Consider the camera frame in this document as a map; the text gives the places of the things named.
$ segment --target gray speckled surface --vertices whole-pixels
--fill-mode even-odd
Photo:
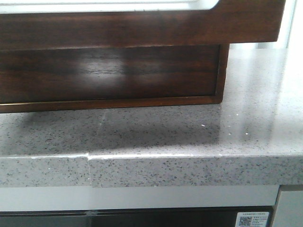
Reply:
[[[220,105],[0,114],[0,187],[303,183],[299,67],[286,50],[231,50]],[[25,177],[46,160],[58,171]]]

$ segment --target countertop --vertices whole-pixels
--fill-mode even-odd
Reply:
[[[303,184],[303,75],[231,50],[217,105],[0,114],[0,187]]]

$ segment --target wooden tray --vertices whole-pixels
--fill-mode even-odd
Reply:
[[[229,43],[276,40],[284,3],[0,15],[0,112],[219,103]]]

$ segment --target qr code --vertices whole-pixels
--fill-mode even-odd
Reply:
[[[240,217],[239,227],[250,227],[252,217]]]

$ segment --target sticker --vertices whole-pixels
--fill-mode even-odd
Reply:
[[[239,212],[235,227],[266,227],[269,212]]]

